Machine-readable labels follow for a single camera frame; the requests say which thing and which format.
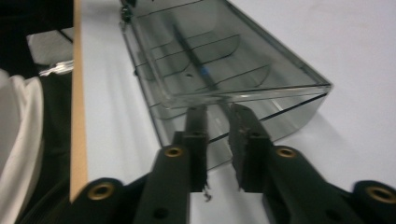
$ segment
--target clear plastic container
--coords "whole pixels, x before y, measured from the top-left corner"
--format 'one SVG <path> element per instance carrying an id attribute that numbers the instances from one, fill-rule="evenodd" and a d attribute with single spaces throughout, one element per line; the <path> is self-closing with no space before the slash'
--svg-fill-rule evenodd
<path id="1" fill-rule="evenodd" d="M 230 103 L 252 108 L 276 140 L 304 126 L 331 89 L 225 0 L 142 0 L 129 9 L 123 33 L 162 144 L 182 131 L 188 106 L 208 105 L 210 167 L 232 157 Z"/>

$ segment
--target white fabric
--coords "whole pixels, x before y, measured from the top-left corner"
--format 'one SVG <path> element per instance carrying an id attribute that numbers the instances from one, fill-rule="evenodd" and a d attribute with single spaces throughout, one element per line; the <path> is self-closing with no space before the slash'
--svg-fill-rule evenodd
<path id="1" fill-rule="evenodd" d="M 37 77 L 0 70 L 0 223 L 14 223 L 28 203 L 42 158 L 43 93 Z"/>

